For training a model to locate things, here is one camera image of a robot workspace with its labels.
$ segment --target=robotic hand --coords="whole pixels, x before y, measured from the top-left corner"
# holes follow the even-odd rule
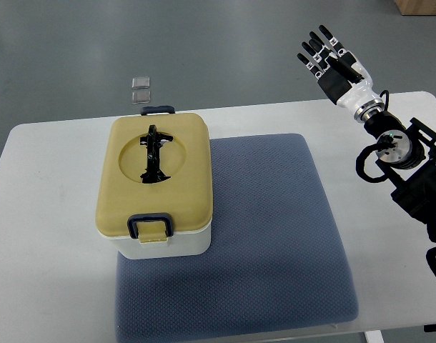
[[[364,123],[367,133],[376,138],[377,143],[366,147],[357,158],[358,175],[372,183],[389,179],[396,186],[391,193],[393,200],[411,217],[426,224],[430,240],[436,242],[436,133],[416,118],[406,129],[387,110],[389,92],[374,93],[372,79],[357,58],[323,25],[319,30],[326,44],[310,32],[311,39],[303,42],[302,47],[312,61],[302,54],[297,57],[314,74],[327,97],[348,109],[359,123]],[[394,169],[420,165],[426,159],[422,143],[429,148],[429,159],[404,180]],[[373,151],[378,157],[375,163],[383,171],[381,177],[372,178],[365,173],[365,160]]]

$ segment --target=plastic piece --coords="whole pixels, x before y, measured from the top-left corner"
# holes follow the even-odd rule
[[[127,220],[127,227],[129,229],[129,236],[132,239],[139,238],[139,229],[137,223],[140,222],[164,222],[166,225],[166,237],[172,237],[174,235],[174,223],[172,217],[168,213],[148,213],[148,214],[135,214],[130,216]]]
[[[145,106],[140,109],[140,115],[146,116],[147,114],[157,113],[175,113],[175,108],[172,106]]]

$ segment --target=cardboard box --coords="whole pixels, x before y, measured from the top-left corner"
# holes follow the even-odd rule
[[[395,0],[403,16],[436,16],[436,0]]]

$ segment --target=gray floor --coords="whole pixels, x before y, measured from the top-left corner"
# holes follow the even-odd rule
[[[17,124],[137,113],[134,76],[151,77],[151,105],[178,110],[323,99],[296,58],[320,24],[358,56],[375,91],[436,96],[436,16],[401,16],[392,0],[0,0],[0,155]],[[422,327],[383,336],[436,342]]]

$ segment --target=blue cushion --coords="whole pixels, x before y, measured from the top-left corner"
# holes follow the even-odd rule
[[[214,139],[212,244],[203,254],[119,254],[119,342],[178,342],[347,322],[352,275],[299,134]]]

